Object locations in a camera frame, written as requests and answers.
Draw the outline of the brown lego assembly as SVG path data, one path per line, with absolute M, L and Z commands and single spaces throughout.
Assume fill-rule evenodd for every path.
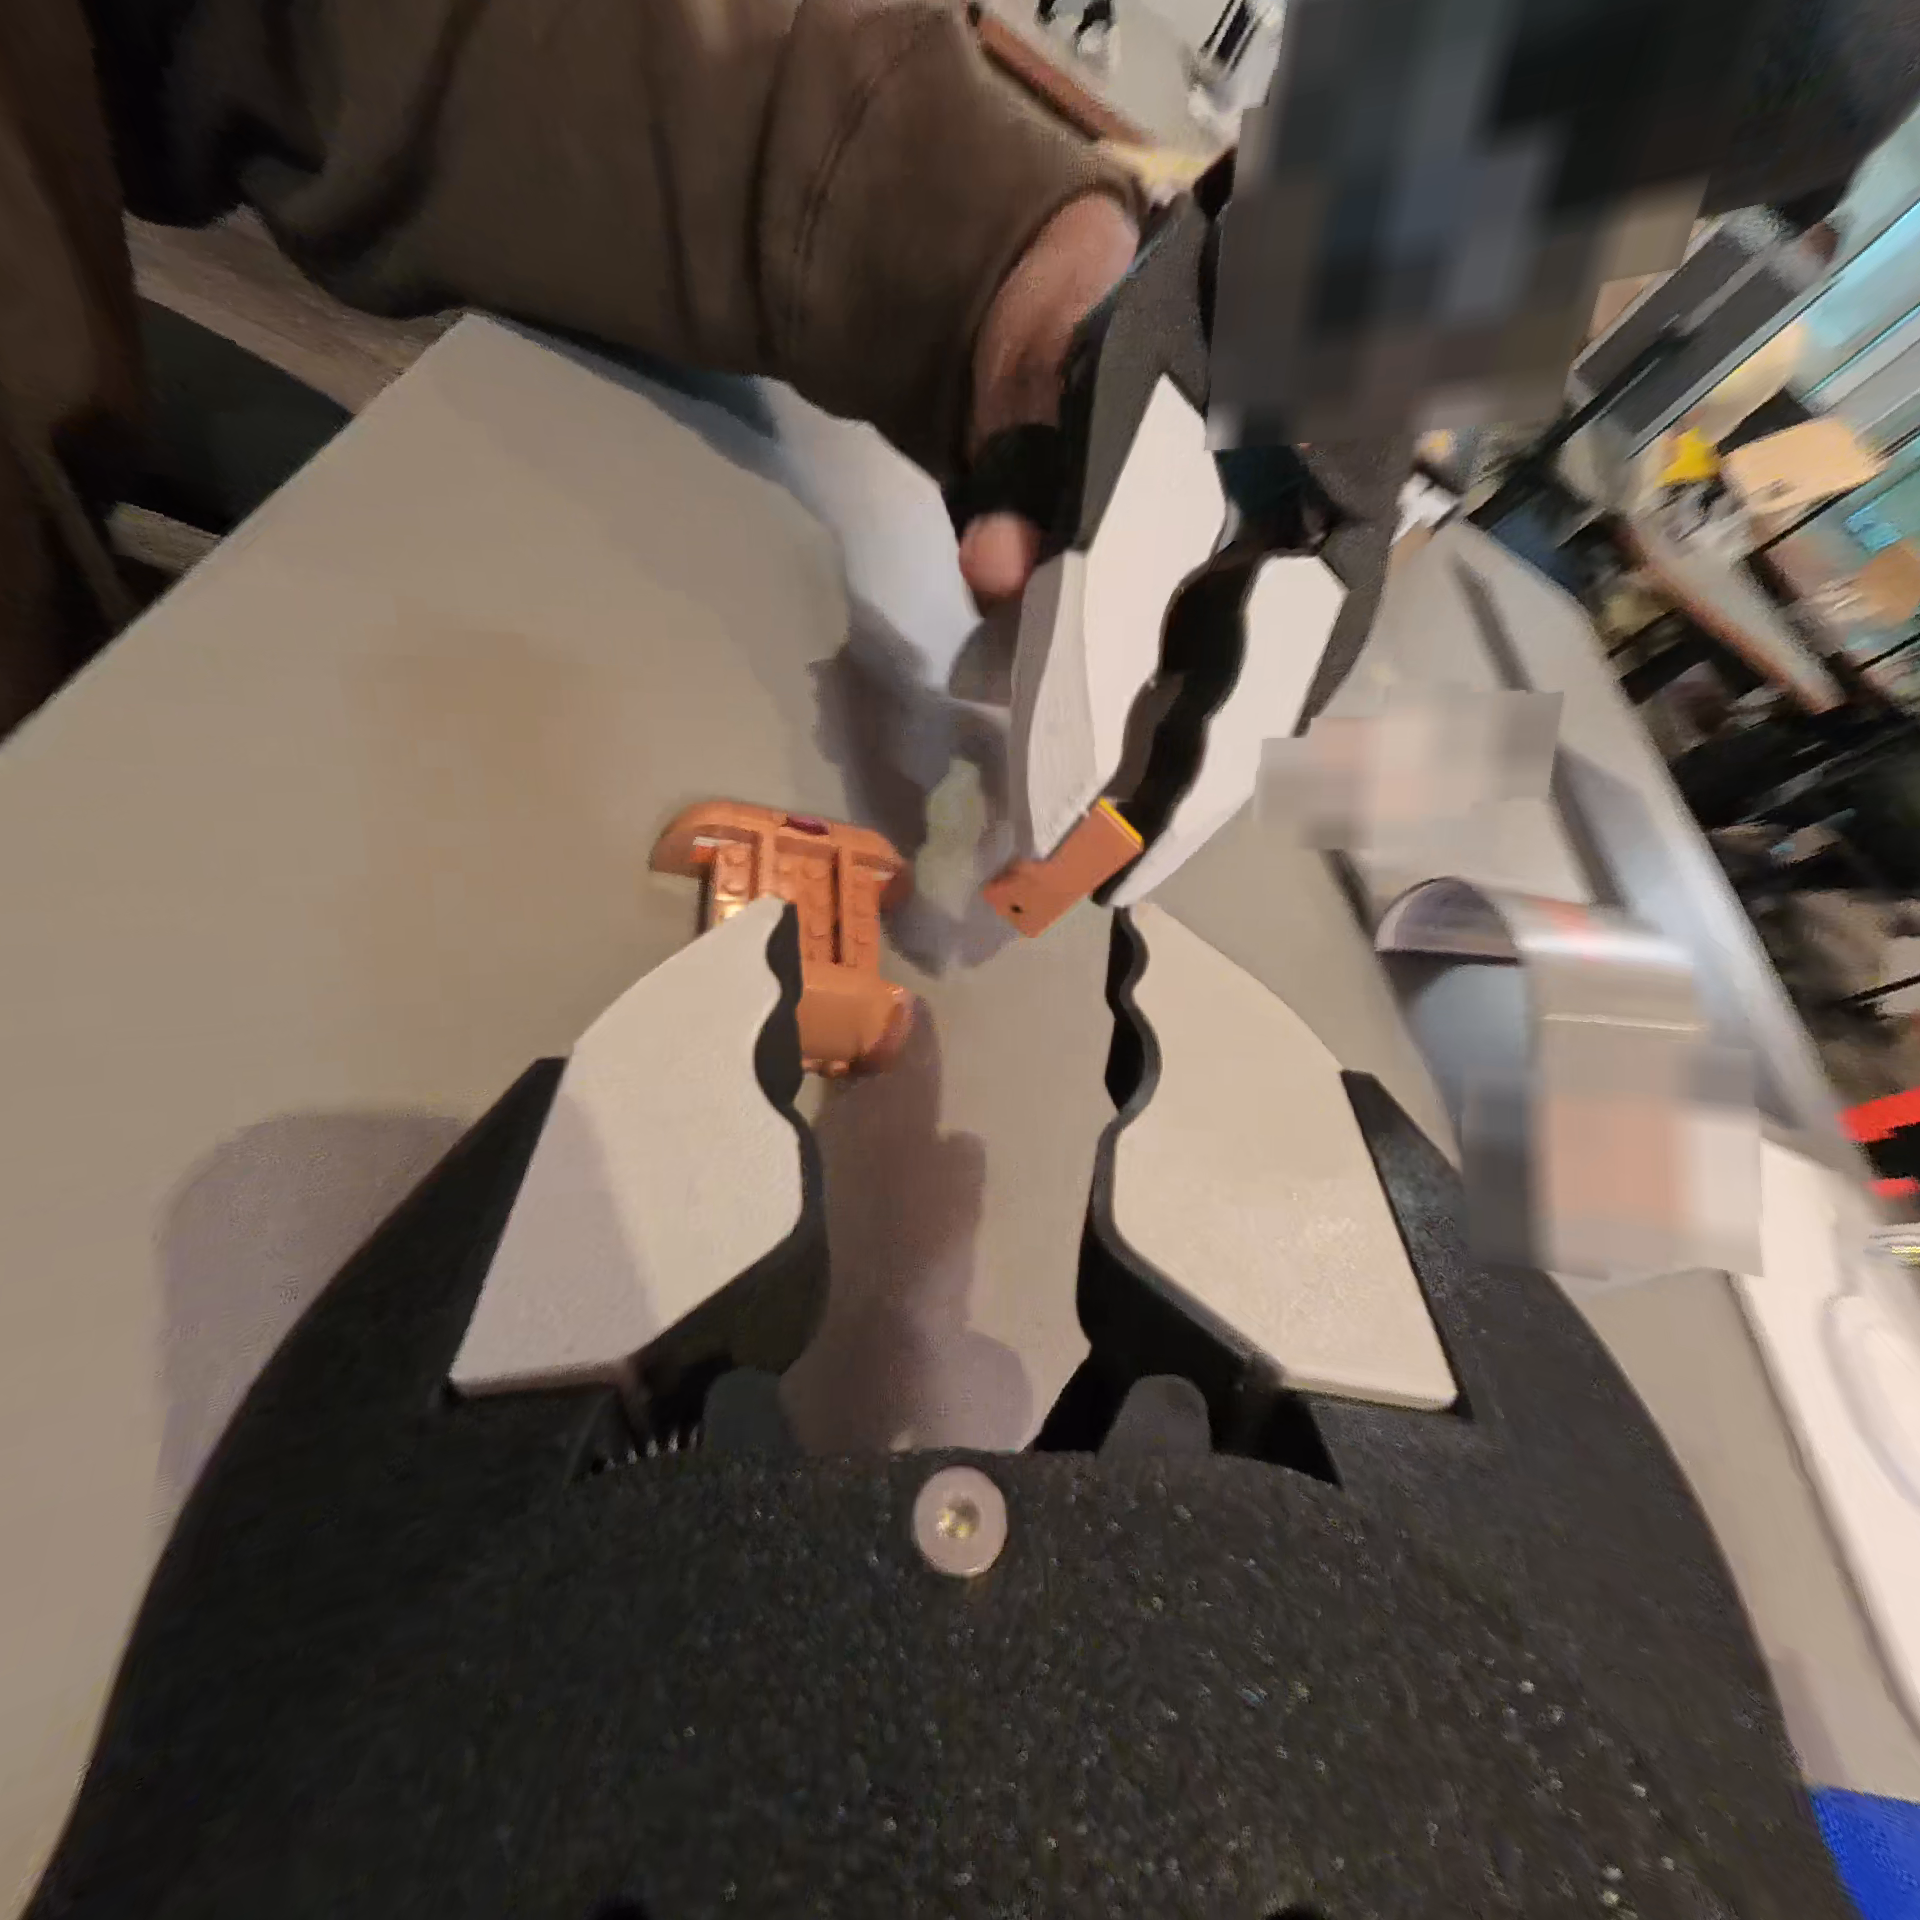
M 921 1005 L 887 980 L 887 914 L 912 894 L 912 859 L 882 835 L 763 799 L 689 799 L 653 854 L 653 875 L 701 882 L 701 931 L 754 896 L 796 906 L 801 931 L 801 1067 L 819 1079 L 897 1061 Z

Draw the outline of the lego instruction booklet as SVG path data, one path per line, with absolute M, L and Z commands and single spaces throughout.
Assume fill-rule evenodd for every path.
M 1418 882 L 1375 919 L 1382 957 L 1502 971 L 1516 1012 L 1454 1030 L 1454 1140 L 1487 1264 L 1564 1279 L 1710 1269 L 1710 1042 L 1688 952 L 1663 931 L 1538 894 Z

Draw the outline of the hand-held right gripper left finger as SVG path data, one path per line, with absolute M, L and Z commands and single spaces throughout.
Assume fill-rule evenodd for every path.
M 801 919 L 754 896 L 568 1050 L 453 1349 L 462 1394 L 780 1378 L 828 1313 L 801 1098 Z

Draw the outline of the person's left hand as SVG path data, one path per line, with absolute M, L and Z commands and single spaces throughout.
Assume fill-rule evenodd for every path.
M 1066 352 L 1086 309 L 1132 271 L 1138 211 L 1120 194 L 1066 199 L 995 283 L 970 353 L 970 442 L 960 474 L 985 444 L 1018 427 L 1056 427 L 1066 389 Z M 955 535 L 955 571 L 977 611 L 1000 611 L 1025 588 L 1042 529 L 1018 513 L 970 516 Z

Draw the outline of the person's left forearm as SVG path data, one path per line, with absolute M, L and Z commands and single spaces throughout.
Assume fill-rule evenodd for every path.
M 1138 185 L 960 6 L 154 6 L 131 208 L 251 208 L 329 299 L 777 378 L 949 477 L 977 352 L 1066 211 Z

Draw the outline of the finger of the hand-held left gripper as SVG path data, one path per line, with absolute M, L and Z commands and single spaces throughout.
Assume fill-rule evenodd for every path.
M 1188 747 L 1163 718 L 1155 749 L 1178 749 L 1163 828 L 1141 835 L 1126 875 L 1126 906 L 1178 882 L 1262 787 L 1270 747 L 1308 718 L 1308 684 L 1333 646 L 1346 579 L 1317 557 L 1262 557 L 1223 639 L 1223 690 L 1203 690 Z
M 1056 859 L 1110 799 L 1120 882 L 1180 875 L 1243 809 L 1243 565 L 1178 378 L 1100 395 L 1066 544 L 1018 613 L 1007 818 Z

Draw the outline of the small orange lego brick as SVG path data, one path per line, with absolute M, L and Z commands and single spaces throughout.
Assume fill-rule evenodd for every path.
M 1100 884 L 1110 884 L 1126 864 L 1138 864 L 1132 849 L 1107 840 L 1095 818 L 1066 828 L 1056 854 L 1022 854 L 1007 859 L 988 884 L 985 906 L 1018 931 L 1018 939 L 1044 939 L 1072 906 L 1086 906 Z

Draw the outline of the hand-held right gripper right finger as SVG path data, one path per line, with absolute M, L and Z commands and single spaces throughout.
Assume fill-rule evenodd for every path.
M 1110 1127 L 1095 1166 L 1086 1339 L 1209 1393 L 1454 1410 L 1346 1067 L 1163 906 L 1110 919 Z

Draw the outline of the white flat stand base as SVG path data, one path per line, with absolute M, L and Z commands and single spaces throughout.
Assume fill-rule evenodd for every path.
M 1789 1142 L 1758 1142 L 1758 1273 L 1737 1279 L 1773 1394 L 1910 1719 L 1920 1719 L 1920 1302 L 1916 1234 Z

